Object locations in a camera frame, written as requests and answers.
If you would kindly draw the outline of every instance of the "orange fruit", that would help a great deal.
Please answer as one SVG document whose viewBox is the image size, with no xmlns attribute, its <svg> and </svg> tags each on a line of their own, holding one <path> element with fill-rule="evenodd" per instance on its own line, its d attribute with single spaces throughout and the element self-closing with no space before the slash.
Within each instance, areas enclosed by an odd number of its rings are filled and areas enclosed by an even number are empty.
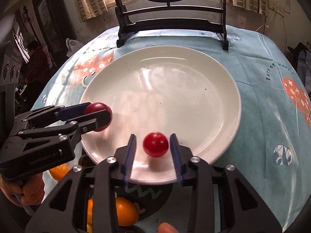
<svg viewBox="0 0 311 233">
<path fill-rule="evenodd" d="M 87 222 L 93 223 L 93 199 L 89 199 L 87 202 Z"/>
<path fill-rule="evenodd" d="M 119 226 L 132 226 L 137 223 L 139 213 L 129 200 L 124 197 L 116 197 L 116 209 Z"/>
<path fill-rule="evenodd" d="M 92 233 L 93 232 L 93 225 L 90 223 L 86 224 L 86 232 L 87 233 Z"/>
<path fill-rule="evenodd" d="M 60 181 L 69 171 L 67 164 L 61 164 L 49 170 L 54 180 Z"/>
<path fill-rule="evenodd" d="M 132 226 L 137 223 L 139 213 L 133 203 L 124 197 L 116 198 L 116 209 L 119 226 Z M 93 199 L 89 199 L 87 203 L 87 225 L 93 222 Z"/>
</svg>

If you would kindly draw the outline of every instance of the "human hand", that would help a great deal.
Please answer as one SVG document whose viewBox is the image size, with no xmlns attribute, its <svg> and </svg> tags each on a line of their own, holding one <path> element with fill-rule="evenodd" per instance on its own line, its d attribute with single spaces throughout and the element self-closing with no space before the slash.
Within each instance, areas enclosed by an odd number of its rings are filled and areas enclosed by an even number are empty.
<svg viewBox="0 0 311 233">
<path fill-rule="evenodd" d="M 15 205 L 21 207 L 14 194 L 24 194 L 21 201 L 24 205 L 38 205 L 42 202 L 44 197 L 44 182 L 42 179 L 43 173 L 30 177 L 27 183 L 20 188 L 19 183 L 8 183 L 0 176 L 0 187 L 6 197 Z"/>
<path fill-rule="evenodd" d="M 168 223 L 161 223 L 158 227 L 157 233 L 178 233 L 178 231 Z"/>
</svg>

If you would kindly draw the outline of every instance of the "red jacket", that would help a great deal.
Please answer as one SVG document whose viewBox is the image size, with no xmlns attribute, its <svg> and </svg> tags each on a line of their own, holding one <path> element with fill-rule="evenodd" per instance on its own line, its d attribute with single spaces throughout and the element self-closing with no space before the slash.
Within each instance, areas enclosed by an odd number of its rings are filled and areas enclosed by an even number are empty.
<svg viewBox="0 0 311 233">
<path fill-rule="evenodd" d="M 50 79 L 48 59 L 42 48 L 42 46 L 38 46 L 29 59 L 25 73 L 28 83 L 38 81 L 45 84 Z"/>
</svg>

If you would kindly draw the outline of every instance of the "table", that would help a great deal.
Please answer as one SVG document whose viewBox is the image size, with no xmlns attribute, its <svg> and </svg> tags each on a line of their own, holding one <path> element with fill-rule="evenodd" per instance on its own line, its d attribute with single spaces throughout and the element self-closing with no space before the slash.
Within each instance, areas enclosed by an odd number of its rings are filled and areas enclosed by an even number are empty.
<svg viewBox="0 0 311 233">
<path fill-rule="evenodd" d="M 78 104 L 84 87 L 99 71 L 137 49 L 173 45 L 206 53 L 230 72 L 242 100 L 237 135 L 215 165 L 234 164 L 285 230 L 311 193 L 311 103 L 298 75 L 274 42 L 257 32 L 227 26 L 229 51 L 222 50 L 216 33 L 194 30 L 138 32 L 117 48 L 118 30 L 115 27 L 103 32 L 75 53 L 51 78 L 33 108 Z M 81 152 L 78 144 L 76 158 L 69 166 L 77 164 Z M 57 182 L 48 171 L 43 178 L 47 195 Z M 189 188 L 173 185 L 166 204 L 137 225 L 155 232 L 160 223 L 168 222 L 184 232 L 190 193 Z"/>
</svg>

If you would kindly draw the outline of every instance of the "plastic bag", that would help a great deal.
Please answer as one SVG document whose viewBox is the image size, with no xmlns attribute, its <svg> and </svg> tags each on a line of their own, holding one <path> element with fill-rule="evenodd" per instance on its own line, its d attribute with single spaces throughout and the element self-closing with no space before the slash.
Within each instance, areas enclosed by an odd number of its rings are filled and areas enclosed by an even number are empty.
<svg viewBox="0 0 311 233">
<path fill-rule="evenodd" d="M 71 57 L 74 53 L 81 49 L 84 46 L 77 40 L 70 40 L 69 38 L 66 39 L 66 46 L 68 48 L 67 57 Z"/>
</svg>

